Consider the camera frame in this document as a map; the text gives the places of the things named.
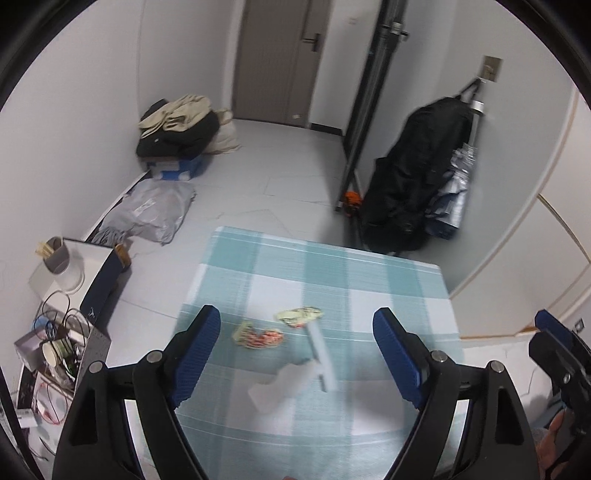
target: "door handle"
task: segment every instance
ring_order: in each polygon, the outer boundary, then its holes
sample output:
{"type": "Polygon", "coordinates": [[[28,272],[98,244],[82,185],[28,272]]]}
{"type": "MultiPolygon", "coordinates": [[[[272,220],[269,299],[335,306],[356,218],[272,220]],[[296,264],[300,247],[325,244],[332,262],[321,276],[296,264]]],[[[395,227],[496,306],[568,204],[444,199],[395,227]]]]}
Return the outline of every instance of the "door handle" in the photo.
{"type": "Polygon", "coordinates": [[[301,40],[303,43],[311,43],[312,44],[312,51],[317,52],[320,47],[320,39],[321,38],[322,38],[322,35],[317,33],[316,35],[314,35],[314,38],[302,38],[301,40]]]}

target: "black backpack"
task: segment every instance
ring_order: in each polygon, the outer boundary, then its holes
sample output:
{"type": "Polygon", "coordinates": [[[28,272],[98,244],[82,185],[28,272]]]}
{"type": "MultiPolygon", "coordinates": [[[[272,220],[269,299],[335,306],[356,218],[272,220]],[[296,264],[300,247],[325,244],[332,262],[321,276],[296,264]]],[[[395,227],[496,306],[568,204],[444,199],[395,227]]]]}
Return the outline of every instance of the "black backpack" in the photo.
{"type": "Polygon", "coordinates": [[[359,214],[363,243],[388,254],[418,250],[428,236],[425,211],[441,189],[454,150],[469,141],[473,113],[461,96],[413,112],[375,171],[359,214]]]}

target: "gray plastic package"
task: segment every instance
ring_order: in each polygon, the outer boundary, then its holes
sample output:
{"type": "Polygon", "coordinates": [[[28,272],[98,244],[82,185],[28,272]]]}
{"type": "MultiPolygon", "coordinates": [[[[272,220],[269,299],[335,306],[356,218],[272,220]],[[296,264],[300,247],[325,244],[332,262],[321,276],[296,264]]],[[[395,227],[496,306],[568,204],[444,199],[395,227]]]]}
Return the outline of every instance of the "gray plastic package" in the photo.
{"type": "Polygon", "coordinates": [[[194,197],[195,190],[190,183],[143,180],[105,216],[101,229],[112,228],[128,236],[169,244],[194,197]]]}

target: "wall socket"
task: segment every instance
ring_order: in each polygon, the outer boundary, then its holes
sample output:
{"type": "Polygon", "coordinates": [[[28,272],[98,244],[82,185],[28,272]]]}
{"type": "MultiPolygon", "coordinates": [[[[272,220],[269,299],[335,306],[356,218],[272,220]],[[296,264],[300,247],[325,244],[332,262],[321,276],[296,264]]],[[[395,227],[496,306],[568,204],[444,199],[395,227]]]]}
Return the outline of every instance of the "wall socket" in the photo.
{"type": "Polygon", "coordinates": [[[499,72],[501,71],[501,65],[503,65],[503,59],[496,57],[484,57],[482,61],[482,68],[480,70],[479,77],[489,82],[496,82],[499,78],[499,72]]]}
{"type": "Polygon", "coordinates": [[[585,330],[585,322],[583,319],[579,319],[579,321],[574,324],[574,331],[575,333],[581,333],[583,330],[585,330]]]}

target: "cup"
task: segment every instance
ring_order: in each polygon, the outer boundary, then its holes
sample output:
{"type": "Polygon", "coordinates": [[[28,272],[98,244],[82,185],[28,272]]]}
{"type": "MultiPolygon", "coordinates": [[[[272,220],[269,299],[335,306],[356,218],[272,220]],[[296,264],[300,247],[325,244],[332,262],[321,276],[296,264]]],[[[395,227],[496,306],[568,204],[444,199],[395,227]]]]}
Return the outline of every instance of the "cup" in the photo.
{"type": "Polygon", "coordinates": [[[52,247],[53,253],[43,260],[45,266],[64,292],[74,293],[84,282],[80,262],[72,257],[61,237],[55,236],[47,244],[52,247]]]}
{"type": "Polygon", "coordinates": [[[56,367],[72,354],[72,346],[65,338],[43,344],[43,356],[51,367],[56,367]]]}

